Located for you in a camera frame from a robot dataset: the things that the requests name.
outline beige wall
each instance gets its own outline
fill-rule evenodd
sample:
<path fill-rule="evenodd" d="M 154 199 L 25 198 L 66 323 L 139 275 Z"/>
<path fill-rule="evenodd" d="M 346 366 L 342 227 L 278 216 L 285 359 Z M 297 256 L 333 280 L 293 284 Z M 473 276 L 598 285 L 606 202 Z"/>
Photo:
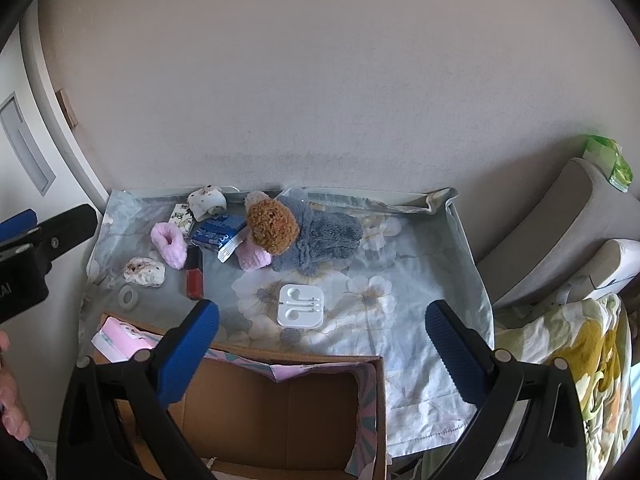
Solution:
<path fill-rule="evenodd" d="M 480 256 L 584 128 L 640 173 L 609 0 L 40 0 L 40 27 L 109 188 L 455 186 Z"/>

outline blue gripper pad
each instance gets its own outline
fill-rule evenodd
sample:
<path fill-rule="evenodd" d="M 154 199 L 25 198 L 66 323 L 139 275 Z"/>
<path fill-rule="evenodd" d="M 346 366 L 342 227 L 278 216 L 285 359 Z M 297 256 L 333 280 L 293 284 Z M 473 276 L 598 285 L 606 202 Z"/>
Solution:
<path fill-rule="evenodd" d="M 27 209 L 0 223 L 0 243 L 21 235 L 38 225 L 38 217 L 33 209 Z"/>
<path fill-rule="evenodd" d="M 474 331 L 465 327 L 443 300 L 433 301 L 427 307 L 424 325 L 460 396 L 479 408 L 488 395 L 489 387 L 486 368 L 474 354 L 478 342 L 470 340 L 473 337 L 470 333 Z M 486 358 L 490 349 L 483 341 L 481 344 L 486 347 L 487 354 L 483 356 Z"/>
<path fill-rule="evenodd" d="M 181 325 L 160 340 L 153 351 L 151 367 L 156 395 L 163 408 L 182 399 L 219 325 L 218 306 L 200 300 Z"/>

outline gray cushion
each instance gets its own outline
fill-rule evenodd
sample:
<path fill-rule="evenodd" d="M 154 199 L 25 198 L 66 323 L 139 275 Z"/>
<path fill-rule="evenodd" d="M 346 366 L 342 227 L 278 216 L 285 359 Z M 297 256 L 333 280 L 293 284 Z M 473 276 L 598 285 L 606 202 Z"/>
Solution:
<path fill-rule="evenodd" d="M 494 308 L 542 300 L 611 238 L 640 240 L 640 202 L 572 158 L 533 211 L 478 263 Z"/>

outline green package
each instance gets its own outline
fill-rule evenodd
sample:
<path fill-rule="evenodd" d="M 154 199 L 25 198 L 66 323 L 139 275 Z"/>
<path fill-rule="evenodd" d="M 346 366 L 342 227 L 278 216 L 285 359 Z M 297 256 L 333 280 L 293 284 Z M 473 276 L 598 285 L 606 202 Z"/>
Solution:
<path fill-rule="evenodd" d="M 600 168 L 613 187 L 627 192 L 634 174 L 621 151 L 620 146 L 613 139 L 587 135 L 582 158 Z"/>

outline cardboard box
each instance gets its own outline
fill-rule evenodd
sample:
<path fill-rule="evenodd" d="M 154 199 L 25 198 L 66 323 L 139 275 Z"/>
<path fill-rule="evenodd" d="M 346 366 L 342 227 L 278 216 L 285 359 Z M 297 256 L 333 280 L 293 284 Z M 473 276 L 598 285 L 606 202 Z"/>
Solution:
<path fill-rule="evenodd" d="M 165 331 L 131 322 L 156 334 Z M 386 478 L 383 361 L 371 356 L 315 356 L 212 344 L 211 348 L 267 364 L 367 362 L 376 369 L 378 446 L 373 480 Z M 96 362 L 106 362 L 95 352 Z M 164 478 L 136 436 L 128 402 L 118 402 L 127 436 L 145 469 Z M 308 374 L 275 383 L 227 362 L 203 359 L 181 402 L 169 412 L 213 471 L 255 480 L 353 480 L 344 471 L 353 452 L 358 388 L 353 374 Z"/>

